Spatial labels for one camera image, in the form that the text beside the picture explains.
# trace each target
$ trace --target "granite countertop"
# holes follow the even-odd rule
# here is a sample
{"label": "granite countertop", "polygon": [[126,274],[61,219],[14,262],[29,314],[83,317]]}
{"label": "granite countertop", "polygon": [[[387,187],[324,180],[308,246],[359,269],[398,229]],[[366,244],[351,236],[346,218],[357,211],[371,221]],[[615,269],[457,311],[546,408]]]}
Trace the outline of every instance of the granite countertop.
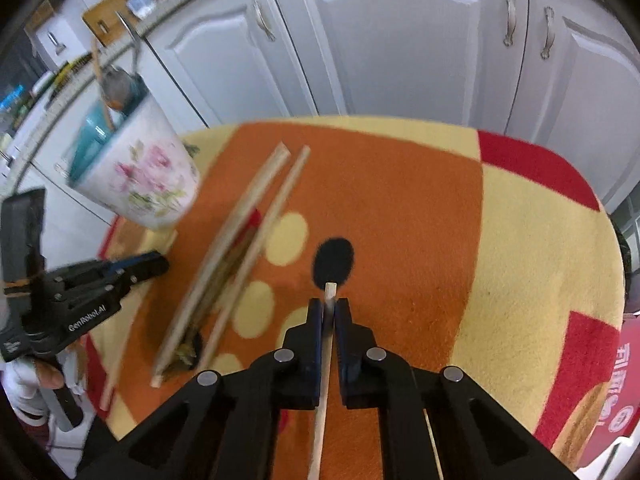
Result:
{"label": "granite countertop", "polygon": [[[153,13],[138,24],[138,33],[144,38],[160,23],[162,23],[162,21],[167,19],[177,9],[188,4],[190,1],[191,0],[159,0]],[[105,65],[112,62],[123,54],[124,51],[130,48],[131,45],[132,41],[129,36],[121,37],[104,50],[100,56],[100,63]],[[62,92],[60,92],[60,95],[43,115],[40,122],[34,128],[33,133],[30,135],[30,138],[21,148],[18,157],[14,160],[10,174],[5,181],[4,186],[0,189],[0,200],[16,191],[31,159],[35,156],[42,143],[47,139],[47,136],[60,117],[62,117],[69,103],[73,102],[80,92],[82,92],[93,80],[94,74],[92,66],[88,65],[76,75],[75,79],[69,83]]]}

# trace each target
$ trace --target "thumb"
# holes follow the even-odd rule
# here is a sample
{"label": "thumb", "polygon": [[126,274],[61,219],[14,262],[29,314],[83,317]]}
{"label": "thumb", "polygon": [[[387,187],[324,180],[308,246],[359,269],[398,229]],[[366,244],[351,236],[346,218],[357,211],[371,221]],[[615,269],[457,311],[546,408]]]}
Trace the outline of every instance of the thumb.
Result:
{"label": "thumb", "polygon": [[40,386],[48,388],[49,390],[57,390],[65,385],[65,379],[59,370],[37,359],[34,359],[34,364],[36,367],[36,377],[38,378]]}

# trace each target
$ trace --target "cabinet door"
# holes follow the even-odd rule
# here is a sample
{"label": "cabinet door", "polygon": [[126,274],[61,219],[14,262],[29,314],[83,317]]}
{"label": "cabinet door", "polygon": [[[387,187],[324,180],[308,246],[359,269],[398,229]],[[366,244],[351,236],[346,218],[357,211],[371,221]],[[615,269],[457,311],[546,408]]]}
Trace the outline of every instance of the cabinet door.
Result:
{"label": "cabinet door", "polygon": [[275,0],[195,0],[148,40],[209,126],[316,113]]}
{"label": "cabinet door", "polygon": [[530,0],[529,9],[507,133],[564,156],[611,212],[640,180],[638,51],[597,0]]}
{"label": "cabinet door", "polygon": [[[127,50],[114,62],[114,65],[130,71],[131,62],[132,53]],[[175,83],[171,81],[167,72],[162,68],[162,65],[146,44],[143,45],[140,53],[138,69],[149,91],[158,101],[176,132],[184,134],[204,127],[204,123],[198,117],[196,111],[185,99]],[[93,81],[69,104],[65,113],[60,117],[47,139],[36,152],[33,163],[39,171],[58,187],[65,190],[74,200],[83,204],[104,221],[111,222],[114,217],[113,212],[85,198],[66,184],[66,170],[68,170],[73,156],[72,146],[76,140],[76,134],[82,121],[84,121],[87,110],[97,98],[98,85]]]}
{"label": "cabinet door", "polygon": [[527,0],[277,0],[320,114],[375,114],[504,132]]}
{"label": "cabinet door", "polygon": [[22,192],[34,187],[47,190],[41,239],[47,269],[95,258],[109,224],[85,209],[30,165],[18,190]]}

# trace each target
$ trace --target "table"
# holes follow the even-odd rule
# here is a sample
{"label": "table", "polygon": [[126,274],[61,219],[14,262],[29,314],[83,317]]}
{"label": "table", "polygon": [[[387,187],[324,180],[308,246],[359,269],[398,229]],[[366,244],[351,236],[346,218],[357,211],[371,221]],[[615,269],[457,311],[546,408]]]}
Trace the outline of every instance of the table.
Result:
{"label": "table", "polygon": [[[191,377],[149,387],[154,355],[210,241],[282,140],[292,159],[304,144],[311,156],[212,367],[242,369],[280,346],[286,328],[304,321],[308,299],[321,294],[310,277],[316,248],[345,237],[355,257],[340,295],[354,320],[413,366],[461,367],[575,467],[607,394],[624,292],[610,221],[564,159],[505,136],[391,118],[221,126],[186,140],[200,150],[202,188],[175,228],[170,272],[132,292],[122,313],[92,333],[108,368],[109,348],[132,323],[108,417],[116,434]],[[172,233],[121,222],[106,254],[167,247]],[[341,406],[335,369],[334,355],[322,476],[380,478],[377,415]],[[313,416],[285,418],[273,478],[304,478]]]}

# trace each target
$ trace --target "yellow dot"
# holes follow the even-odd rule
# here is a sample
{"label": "yellow dot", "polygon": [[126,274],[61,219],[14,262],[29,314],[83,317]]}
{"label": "yellow dot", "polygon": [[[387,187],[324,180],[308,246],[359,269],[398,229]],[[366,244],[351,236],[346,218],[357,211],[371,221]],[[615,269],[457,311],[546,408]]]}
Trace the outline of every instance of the yellow dot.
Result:
{"label": "yellow dot", "polygon": [[209,368],[220,375],[227,375],[242,370],[242,363],[234,354],[220,354],[213,358]]}
{"label": "yellow dot", "polygon": [[273,318],[275,297],[265,282],[251,282],[238,301],[233,318],[236,333],[245,339],[253,339],[268,329]]}
{"label": "yellow dot", "polygon": [[296,310],[289,313],[289,315],[282,322],[282,326],[280,327],[280,333],[278,334],[278,338],[276,339],[276,348],[282,348],[282,343],[284,341],[285,332],[291,328],[292,326],[302,325],[306,321],[306,311],[308,307],[301,306]]}
{"label": "yellow dot", "polygon": [[302,254],[308,234],[309,227],[300,213],[284,214],[273,227],[265,245],[267,261],[279,267],[292,264]]}

